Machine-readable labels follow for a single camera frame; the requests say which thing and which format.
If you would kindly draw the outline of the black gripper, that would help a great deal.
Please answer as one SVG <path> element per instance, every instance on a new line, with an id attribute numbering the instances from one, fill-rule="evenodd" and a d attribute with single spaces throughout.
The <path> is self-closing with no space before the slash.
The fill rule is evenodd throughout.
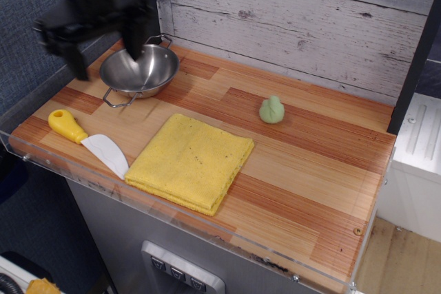
<path id="1" fill-rule="evenodd" d="M 131 58 L 136 61 L 147 39 L 151 14 L 143 0 L 59 0 L 34 21 L 48 52 L 62 55 L 80 81 L 88 81 L 87 67 L 77 44 L 118 31 Z"/>

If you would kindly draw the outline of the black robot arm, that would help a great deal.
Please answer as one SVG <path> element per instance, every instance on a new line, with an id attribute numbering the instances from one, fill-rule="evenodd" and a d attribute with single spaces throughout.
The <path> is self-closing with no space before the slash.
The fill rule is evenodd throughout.
<path id="1" fill-rule="evenodd" d="M 153 12 L 149 0 L 60 0 L 33 28 L 48 53 L 63 58 L 71 73 L 86 81 L 87 65 L 78 45 L 119 32 L 129 55 L 137 59 Z"/>

